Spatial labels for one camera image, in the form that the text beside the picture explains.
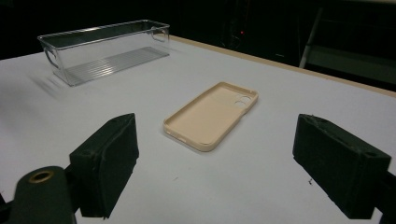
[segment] clear plastic container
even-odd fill
[[[53,73],[69,86],[169,55],[169,25],[130,21],[37,38]]]

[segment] phone case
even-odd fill
[[[200,151],[214,149],[257,102],[259,94],[220,82],[163,122],[166,133]]]

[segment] white table surface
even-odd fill
[[[396,157],[396,98],[171,41],[170,56],[70,88],[44,53],[0,61],[0,192],[68,155],[106,121],[135,113],[140,158],[110,219],[78,223],[378,223],[349,220],[293,159],[297,117],[315,115]],[[259,101],[211,152],[163,120],[220,81]],[[392,162],[389,170],[396,174]]]

